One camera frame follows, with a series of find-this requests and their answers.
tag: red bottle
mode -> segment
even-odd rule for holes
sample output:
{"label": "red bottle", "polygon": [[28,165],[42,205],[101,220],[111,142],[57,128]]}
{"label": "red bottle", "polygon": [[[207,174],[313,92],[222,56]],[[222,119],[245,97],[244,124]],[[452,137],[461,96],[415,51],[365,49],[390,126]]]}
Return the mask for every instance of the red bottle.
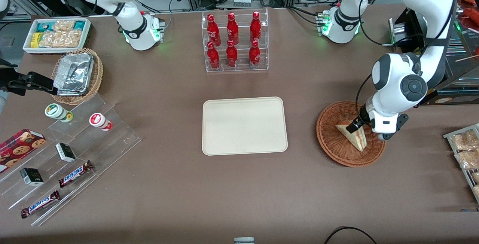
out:
{"label": "red bottle", "polygon": [[233,12],[228,13],[228,25],[226,29],[228,30],[228,39],[232,39],[235,45],[237,45],[240,42],[240,32]]}
{"label": "red bottle", "polygon": [[228,65],[235,68],[238,64],[238,50],[236,50],[233,39],[228,40],[228,48],[226,49],[226,56],[228,57]]}
{"label": "red bottle", "polygon": [[208,41],[207,43],[208,46],[208,61],[210,63],[211,69],[213,70],[218,70],[219,69],[219,55],[217,50],[214,48],[214,43],[211,41]]}
{"label": "red bottle", "polygon": [[255,40],[251,43],[250,48],[250,67],[256,69],[260,66],[260,49],[258,48],[258,41]]}
{"label": "red bottle", "polygon": [[250,25],[250,40],[251,43],[253,41],[258,40],[261,38],[261,22],[260,22],[260,13],[255,11],[253,12],[253,20],[251,21]]}
{"label": "red bottle", "polygon": [[215,46],[221,45],[221,39],[219,38],[219,28],[218,24],[214,22],[214,16],[209,14],[207,16],[208,19],[208,36],[210,40],[214,42]]}

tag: snickers bar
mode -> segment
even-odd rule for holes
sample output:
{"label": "snickers bar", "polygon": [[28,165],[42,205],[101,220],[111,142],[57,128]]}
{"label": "snickers bar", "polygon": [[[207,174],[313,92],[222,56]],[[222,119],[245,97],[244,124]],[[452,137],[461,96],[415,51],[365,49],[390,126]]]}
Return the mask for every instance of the snickers bar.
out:
{"label": "snickers bar", "polygon": [[31,205],[29,208],[24,208],[22,209],[22,219],[27,218],[29,215],[34,213],[35,211],[45,207],[49,203],[60,200],[60,193],[58,193],[58,190],[55,190],[51,195],[43,198],[42,200],[38,201],[37,203]]}
{"label": "snickers bar", "polygon": [[58,182],[60,183],[60,188],[65,187],[68,183],[74,181],[79,176],[87,172],[88,170],[92,169],[93,165],[91,164],[90,160],[88,160],[85,164],[82,164],[79,168],[75,171],[71,172],[64,178],[60,179]]}

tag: white tray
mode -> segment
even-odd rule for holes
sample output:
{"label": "white tray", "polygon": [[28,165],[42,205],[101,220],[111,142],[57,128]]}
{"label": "white tray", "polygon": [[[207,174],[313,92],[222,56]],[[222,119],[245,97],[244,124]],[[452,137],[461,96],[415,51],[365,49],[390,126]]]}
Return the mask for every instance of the white tray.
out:
{"label": "white tray", "polygon": [[287,148],[281,98],[209,100],[203,104],[204,154],[284,152]]}
{"label": "white tray", "polygon": [[[80,37],[78,46],[76,48],[31,48],[30,47],[31,38],[33,37],[33,34],[36,32],[36,29],[38,28],[38,24],[41,22],[54,22],[57,20],[85,22],[85,25],[83,26],[83,29],[82,29],[82,36]],[[58,53],[67,53],[74,50],[80,50],[83,48],[83,46],[85,45],[85,42],[87,41],[90,25],[91,25],[90,21],[85,18],[61,17],[61,18],[35,19],[31,23],[30,30],[28,31],[27,38],[25,39],[25,42],[24,42],[23,49],[25,52],[30,54],[58,54]]]}

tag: small black box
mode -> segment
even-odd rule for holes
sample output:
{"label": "small black box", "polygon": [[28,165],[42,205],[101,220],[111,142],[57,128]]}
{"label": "small black box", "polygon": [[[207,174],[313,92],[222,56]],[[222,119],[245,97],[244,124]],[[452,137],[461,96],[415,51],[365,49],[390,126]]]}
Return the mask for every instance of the small black box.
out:
{"label": "small black box", "polygon": [[20,175],[22,175],[22,178],[27,185],[39,186],[43,184],[43,179],[42,176],[40,176],[38,169],[25,167],[20,170]]}
{"label": "small black box", "polygon": [[58,155],[60,155],[60,159],[64,160],[65,162],[75,162],[77,159],[69,145],[65,143],[58,143],[55,145],[55,147],[57,148]]}

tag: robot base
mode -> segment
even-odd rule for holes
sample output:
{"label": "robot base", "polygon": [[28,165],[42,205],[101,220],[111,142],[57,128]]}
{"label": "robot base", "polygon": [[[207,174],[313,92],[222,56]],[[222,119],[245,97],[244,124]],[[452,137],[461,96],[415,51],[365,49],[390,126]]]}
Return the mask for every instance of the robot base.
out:
{"label": "robot base", "polygon": [[333,7],[316,16],[316,23],[324,24],[324,26],[318,26],[318,34],[328,37],[334,43],[348,43],[359,32],[359,24],[361,23],[357,25],[356,29],[344,31],[334,19],[334,13],[337,9],[337,7]]}
{"label": "robot base", "polygon": [[160,22],[158,18],[151,15],[144,15],[143,17],[147,20],[147,27],[138,38],[130,38],[123,32],[126,41],[136,50],[147,50],[157,43],[163,42],[165,34],[164,21]]}

